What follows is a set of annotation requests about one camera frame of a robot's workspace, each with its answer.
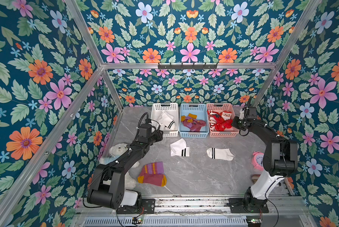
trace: aluminum frame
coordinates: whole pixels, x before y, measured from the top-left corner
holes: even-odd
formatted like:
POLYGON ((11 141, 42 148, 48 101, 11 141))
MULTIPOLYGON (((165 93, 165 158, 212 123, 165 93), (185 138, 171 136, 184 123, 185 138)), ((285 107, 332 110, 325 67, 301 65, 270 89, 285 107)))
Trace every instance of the aluminum frame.
POLYGON ((272 84, 274 77, 281 69, 281 66, 283 65, 284 61, 287 59, 288 55, 291 52, 291 49, 296 44, 297 40, 299 39, 301 33, 305 29, 306 25, 308 24, 308 21, 313 16, 313 13, 315 12, 316 8, 319 4, 321 4, 322 0, 309 0, 305 10, 301 14, 299 20, 297 21, 296 26, 294 27, 294 31, 290 35, 290 38, 284 45, 281 53, 279 54, 277 60, 276 60, 276 67, 275 69, 271 70, 269 73, 267 79, 264 81, 262 88, 259 90, 257 97, 254 99, 254 102, 252 104, 253 107, 258 106, 261 99, 267 92, 269 86, 272 84))
POLYGON ((35 155, 30 159, 18 178, 14 181, 5 197, 0 202, 0 226, 5 223, 5 220, 12 213, 13 209, 20 201, 23 194, 26 192, 27 187, 32 183, 33 178, 41 169, 48 155, 53 150, 61 135, 65 132, 68 125, 72 120, 72 116, 76 114, 82 103, 87 98, 92 87, 103 72, 102 68, 95 70, 90 79, 83 86, 79 94, 76 96, 72 104, 64 112, 63 116, 59 119, 55 127, 51 130, 47 138, 44 140, 35 155))

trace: gray marble surface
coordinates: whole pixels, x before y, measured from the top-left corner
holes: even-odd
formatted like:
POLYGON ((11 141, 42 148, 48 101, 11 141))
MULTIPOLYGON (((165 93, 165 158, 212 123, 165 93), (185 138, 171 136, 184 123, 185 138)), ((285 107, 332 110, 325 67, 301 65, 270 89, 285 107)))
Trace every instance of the gray marble surface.
MULTIPOLYGON (((236 114, 240 107, 234 107, 236 114)), ((151 114, 151 107, 126 107, 113 145, 131 143, 141 115, 151 114)), ((264 152, 265 144, 253 133, 234 138, 184 138, 190 147, 190 156, 170 156, 170 144, 181 137, 164 137, 154 143, 149 152, 139 162, 137 168, 131 168, 129 174, 136 179, 143 165, 151 162, 163 162, 167 185, 158 187, 138 183, 134 190, 143 194, 243 194, 252 185, 251 175, 260 174, 254 169, 251 158, 254 151, 264 152), (232 161, 211 159, 208 148, 229 148, 235 156, 232 161)), ((288 194, 285 184, 275 188, 272 194, 288 194)))

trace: green leaf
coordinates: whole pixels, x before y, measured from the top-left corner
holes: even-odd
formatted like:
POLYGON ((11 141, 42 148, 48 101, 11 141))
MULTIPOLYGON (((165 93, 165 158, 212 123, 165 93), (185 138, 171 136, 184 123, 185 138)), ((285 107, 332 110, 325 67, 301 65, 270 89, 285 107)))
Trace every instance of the green leaf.
POLYGON ((0 79, 5 83, 5 85, 8 85, 9 78, 9 70, 3 63, 0 63, 0 79))

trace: white sock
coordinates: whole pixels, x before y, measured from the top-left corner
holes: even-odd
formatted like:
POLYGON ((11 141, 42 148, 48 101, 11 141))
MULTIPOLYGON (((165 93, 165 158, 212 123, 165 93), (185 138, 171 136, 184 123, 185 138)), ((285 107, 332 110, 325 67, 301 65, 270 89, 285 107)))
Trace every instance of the white sock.
POLYGON ((190 156, 190 147, 186 146, 186 141, 184 139, 171 143, 169 146, 171 148, 171 156, 190 156))
POLYGON ((217 149, 217 148, 209 148, 206 151, 207 155, 213 159, 224 159, 231 161, 234 158, 234 155, 230 152, 228 148, 226 149, 217 149))

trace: teddy bear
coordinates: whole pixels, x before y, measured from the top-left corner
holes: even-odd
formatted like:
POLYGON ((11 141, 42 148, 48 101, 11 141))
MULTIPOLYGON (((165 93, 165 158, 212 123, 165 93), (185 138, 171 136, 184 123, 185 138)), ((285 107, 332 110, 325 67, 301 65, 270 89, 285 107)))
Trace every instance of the teddy bear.
MULTIPOLYGON (((123 153, 125 153, 127 151, 127 144, 126 143, 119 143, 115 146, 112 146, 109 149, 109 155, 110 157, 101 157, 99 159, 99 163, 106 165, 112 161, 115 161, 118 157, 120 157, 123 153)), ((139 162, 134 163, 134 165, 132 166, 132 168, 136 168, 139 166, 139 162)), ((135 179, 133 179, 130 175, 129 172, 127 172, 124 176, 124 188, 127 190, 133 190, 135 188, 135 186, 137 185, 137 181, 135 179)), ((110 185, 111 180, 108 181, 104 181, 104 184, 110 185)))

